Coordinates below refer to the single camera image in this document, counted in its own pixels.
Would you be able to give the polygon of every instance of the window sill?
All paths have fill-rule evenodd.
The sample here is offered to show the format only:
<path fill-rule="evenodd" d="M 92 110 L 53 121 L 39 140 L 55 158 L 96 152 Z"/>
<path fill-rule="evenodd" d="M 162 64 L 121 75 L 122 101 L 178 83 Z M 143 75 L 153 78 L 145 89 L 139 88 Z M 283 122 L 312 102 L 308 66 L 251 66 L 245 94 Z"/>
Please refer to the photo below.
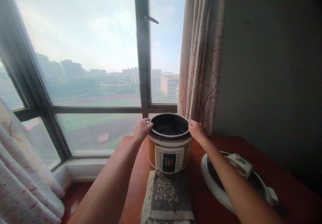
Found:
<path fill-rule="evenodd" d="M 73 182 L 94 181 L 107 161 L 108 158 L 67 160 L 54 170 L 53 175 L 66 191 Z"/>

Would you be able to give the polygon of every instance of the display screen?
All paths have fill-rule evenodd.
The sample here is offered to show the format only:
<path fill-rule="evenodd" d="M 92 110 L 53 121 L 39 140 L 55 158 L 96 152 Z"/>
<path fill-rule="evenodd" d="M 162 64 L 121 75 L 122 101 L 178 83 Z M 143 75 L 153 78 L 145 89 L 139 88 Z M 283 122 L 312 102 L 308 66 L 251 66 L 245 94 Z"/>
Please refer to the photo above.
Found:
<path fill-rule="evenodd" d="M 176 154 L 163 154 L 163 168 L 164 172 L 172 173 L 175 170 Z"/>

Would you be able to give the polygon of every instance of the window pane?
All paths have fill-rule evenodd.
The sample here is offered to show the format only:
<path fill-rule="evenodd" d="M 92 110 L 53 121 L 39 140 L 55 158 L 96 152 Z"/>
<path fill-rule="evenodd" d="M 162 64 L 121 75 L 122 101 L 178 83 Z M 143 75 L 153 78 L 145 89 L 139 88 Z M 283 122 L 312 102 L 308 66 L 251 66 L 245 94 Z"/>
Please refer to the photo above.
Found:
<path fill-rule="evenodd" d="M 13 86 L 6 69 L 0 60 L 0 96 L 11 110 L 24 108 L 16 88 Z"/>
<path fill-rule="evenodd" d="M 24 121 L 22 124 L 29 130 L 34 139 L 34 148 L 43 159 L 48 169 L 54 168 L 61 162 L 61 159 L 54 147 L 53 142 L 40 117 Z"/>
<path fill-rule="evenodd" d="M 149 0 L 152 103 L 178 103 L 185 0 Z"/>
<path fill-rule="evenodd" d="M 110 155 L 125 135 L 134 135 L 137 113 L 57 114 L 72 155 Z"/>
<path fill-rule="evenodd" d="M 15 0 L 55 106 L 141 106 L 135 0 Z"/>
<path fill-rule="evenodd" d="M 149 113 L 149 114 L 148 114 L 148 117 L 149 117 L 149 118 L 153 118 L 154 116 L 156 116 L 156 115 L 158 115 L 158 114 L 160 114 L 160 113 Z"/>

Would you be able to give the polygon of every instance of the red table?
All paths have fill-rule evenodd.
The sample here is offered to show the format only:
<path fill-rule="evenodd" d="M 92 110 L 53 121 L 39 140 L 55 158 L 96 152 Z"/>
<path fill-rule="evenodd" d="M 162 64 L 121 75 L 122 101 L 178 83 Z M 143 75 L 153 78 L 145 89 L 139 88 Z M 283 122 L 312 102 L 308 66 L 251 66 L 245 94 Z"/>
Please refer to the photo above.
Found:
<path fill-rule="evenodd" d="M 125 136 L 119 148 L 125 148 L 132 136 Z M 228 153 L 238 153 L 249 161 L 263 181 L 276 192 L 280 201 L 276 207 L 285 223 L 322 223 L 322 199 L 313 191 L 275 164 L 241 137 L 210 137 L 216 147 Z M 204 150 L 194 140 L 188 166 L 183 170 L 197 223 L 240 223 L 221 205 L 206 186 L 200 164 Z M 146 142 L 138 152 L 130 179 L 120 223 L 140 223 L 149 172 L 154 170 L 147 159 Z"/>

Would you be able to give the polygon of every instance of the white sheer curtain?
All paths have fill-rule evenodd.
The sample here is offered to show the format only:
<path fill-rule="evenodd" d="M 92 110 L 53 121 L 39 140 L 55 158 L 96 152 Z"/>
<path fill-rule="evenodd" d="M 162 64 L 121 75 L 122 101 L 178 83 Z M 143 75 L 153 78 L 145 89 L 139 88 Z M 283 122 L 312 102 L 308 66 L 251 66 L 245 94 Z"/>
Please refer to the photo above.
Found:
<path fill-rule="evenodd" d="M 60 223 L 64 191 L 0 98 L 0 223 Z"/>
<path fill-rule="evenodd" d="M 219 84 L 225 0 L 186 0 L 178 113 L 213 131 Z"/>

